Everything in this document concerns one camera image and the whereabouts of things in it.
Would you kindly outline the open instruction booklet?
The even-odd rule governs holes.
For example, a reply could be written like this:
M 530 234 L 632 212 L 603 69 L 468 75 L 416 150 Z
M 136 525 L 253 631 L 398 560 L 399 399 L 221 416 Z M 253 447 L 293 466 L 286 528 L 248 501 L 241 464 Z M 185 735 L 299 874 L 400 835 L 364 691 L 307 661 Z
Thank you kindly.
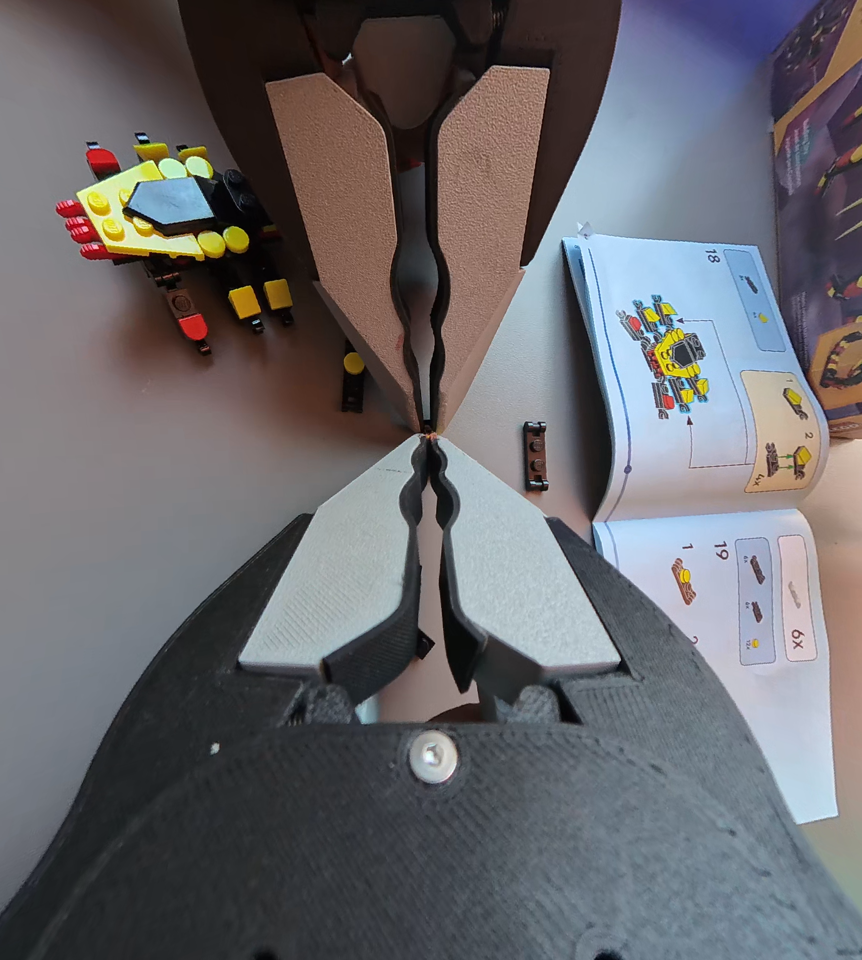
M 838 815 L 818 554 L 829 429 L 755 246 L 562 242 L 609 420 L 596 546 L 716 670 L 797 822 Z

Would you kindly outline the yellow black toy brick model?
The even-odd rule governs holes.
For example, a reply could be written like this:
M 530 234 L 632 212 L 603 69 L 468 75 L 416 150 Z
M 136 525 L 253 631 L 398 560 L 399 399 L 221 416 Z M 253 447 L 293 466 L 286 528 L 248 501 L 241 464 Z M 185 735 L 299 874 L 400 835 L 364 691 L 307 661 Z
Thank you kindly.
M 166 144 L 142 131 L 139 162 L 123 169 L 112 151 L 86 144 L 95 183 L 55 206 L 80 254 L 116 265 L 137 262 L 164 296 L 181 336 L 211 352 L 208 326 L 182 273 L 201 269 L 226 294 L 232 313 L 255 334 L 264 317 L 293 323 L 293 298 L 271 243 L 279 230 L 236 169 L 216 171 L 204 146 Z

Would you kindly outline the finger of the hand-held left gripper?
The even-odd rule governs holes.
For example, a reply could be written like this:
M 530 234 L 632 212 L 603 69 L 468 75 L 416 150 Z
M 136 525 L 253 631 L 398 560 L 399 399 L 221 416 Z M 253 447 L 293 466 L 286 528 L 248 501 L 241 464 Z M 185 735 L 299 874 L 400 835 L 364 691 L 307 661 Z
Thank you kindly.
M 524 276 L 521 257 L 550 70 L 492 66 L 437 132 L 437 246 L 448 279 L 437 342 L 442 432 Z
M 391 290 L 398 245 L 387 139 L 323 73 L 266 84 L 317 268 L 318 293 L 393 408 L 421 428 L 419 384 Z

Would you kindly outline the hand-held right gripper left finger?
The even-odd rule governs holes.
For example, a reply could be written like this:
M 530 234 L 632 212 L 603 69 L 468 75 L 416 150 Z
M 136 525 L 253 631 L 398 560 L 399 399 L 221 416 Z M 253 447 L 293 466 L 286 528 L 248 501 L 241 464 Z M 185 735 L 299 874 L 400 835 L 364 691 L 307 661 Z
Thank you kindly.
M 416 653 L 427 439 L 415 435 L 325 501 L 240 655 L 251 671 L 321 678 L 361 703 Z

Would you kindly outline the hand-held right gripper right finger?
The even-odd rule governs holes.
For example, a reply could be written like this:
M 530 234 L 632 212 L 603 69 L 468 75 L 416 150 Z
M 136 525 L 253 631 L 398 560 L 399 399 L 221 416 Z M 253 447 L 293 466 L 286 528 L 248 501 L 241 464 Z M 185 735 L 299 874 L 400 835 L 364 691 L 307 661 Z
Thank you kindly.
M 563 718 L 575 690 L 622 683 L 622 660 L 544 513 L 446 438 L 429 442 L 443 540 L 448 665 L 480 704 L 454 718 L 509 718 L 525 688 L 552 690 Z

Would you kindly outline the black brick plate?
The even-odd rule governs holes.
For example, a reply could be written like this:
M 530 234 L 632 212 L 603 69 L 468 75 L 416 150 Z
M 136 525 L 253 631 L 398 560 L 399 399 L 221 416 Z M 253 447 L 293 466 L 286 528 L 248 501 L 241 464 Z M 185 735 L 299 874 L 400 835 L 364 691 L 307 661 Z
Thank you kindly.
M 526 421 L 522 427 L 525 462 L 524 489 L 527 493 L 543 493 L 549 489 L 544 421 Z
M 350 340 L 345 340 L 343 357 L 345 354 L 356 351 Z M 342 358 L 342 381 L 341 381 L 341 412 L 360 414 L 364 409 L 365 395 L 365 371 L 359 376 L 350 376 L 344 371 Z

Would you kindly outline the purple toy set box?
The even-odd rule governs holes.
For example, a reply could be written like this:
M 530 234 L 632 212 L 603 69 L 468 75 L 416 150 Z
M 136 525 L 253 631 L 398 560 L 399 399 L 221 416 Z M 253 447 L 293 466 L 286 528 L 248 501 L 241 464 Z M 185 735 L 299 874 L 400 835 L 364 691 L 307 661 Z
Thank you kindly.
M 786 37 L 772 114 L 783 317 L 831 434 L 862 438 L 862 1 Z

